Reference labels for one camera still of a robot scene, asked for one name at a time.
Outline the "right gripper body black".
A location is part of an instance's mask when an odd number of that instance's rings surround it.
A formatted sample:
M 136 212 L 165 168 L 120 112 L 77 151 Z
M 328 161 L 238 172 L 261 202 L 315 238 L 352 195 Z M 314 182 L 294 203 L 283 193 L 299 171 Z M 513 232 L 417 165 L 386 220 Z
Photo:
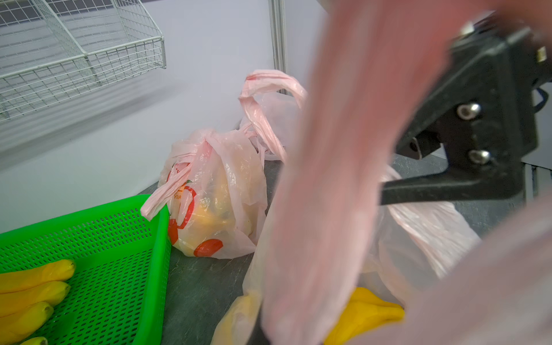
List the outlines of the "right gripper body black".
M 451 65 L 395 152 L 420 160 L 442 148 L 453 170 L 518 164 L 538 146 L 533 92 L 551 81 L 541 34 L 491 16 L 454 40 L 448 55 Z

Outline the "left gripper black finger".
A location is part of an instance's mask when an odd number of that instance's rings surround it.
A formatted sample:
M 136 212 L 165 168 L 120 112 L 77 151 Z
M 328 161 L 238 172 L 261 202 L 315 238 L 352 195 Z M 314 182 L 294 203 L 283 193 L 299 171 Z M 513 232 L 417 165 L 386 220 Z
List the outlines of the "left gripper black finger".
M 265 333 L 262 330 L 260 316 L 257 317 L 252 333 L 246 345 L 270 345 L 270 340 L 265 336 Z

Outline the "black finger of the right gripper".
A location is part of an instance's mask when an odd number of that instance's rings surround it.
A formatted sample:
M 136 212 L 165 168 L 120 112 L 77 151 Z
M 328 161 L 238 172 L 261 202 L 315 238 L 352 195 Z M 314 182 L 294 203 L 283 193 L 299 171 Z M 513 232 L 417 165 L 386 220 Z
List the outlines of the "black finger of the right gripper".
M 522 168 L 511 171 L 485 168 L 474 173 L 449 168 L 438 174 L 386 182 L 380 203 L 502 200 L 523 188 Z

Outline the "printed pink plastic bag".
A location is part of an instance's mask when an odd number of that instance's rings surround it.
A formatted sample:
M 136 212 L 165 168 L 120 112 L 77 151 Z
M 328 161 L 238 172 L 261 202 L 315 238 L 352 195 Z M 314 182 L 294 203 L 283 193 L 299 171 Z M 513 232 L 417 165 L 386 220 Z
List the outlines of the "printed pink plastic bag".
M 234 259 L 255 251 L 268 207 L 265 163 L 285 162 L 285 133 L 276 113 L 299 112 L 306 90 L 279 70 L 250 73 L 239 95 L 238 129 L 197 130 L 173 143 L 158 187 L 140 212 L 148 220 L 169 211 L 168 236 L 188 257 Z
M 448 65 L 446 47 L 486 10 L 551 41 L 550 1 L 335 1 L 328 6 L 300 131 L 280 175 L 251 271 L 215 344 L 320 344 L 357 284 L 381 181 L 415 108 Z M 353 344 L 550 344 L 551 197 L 478 244 L 408 306 Z

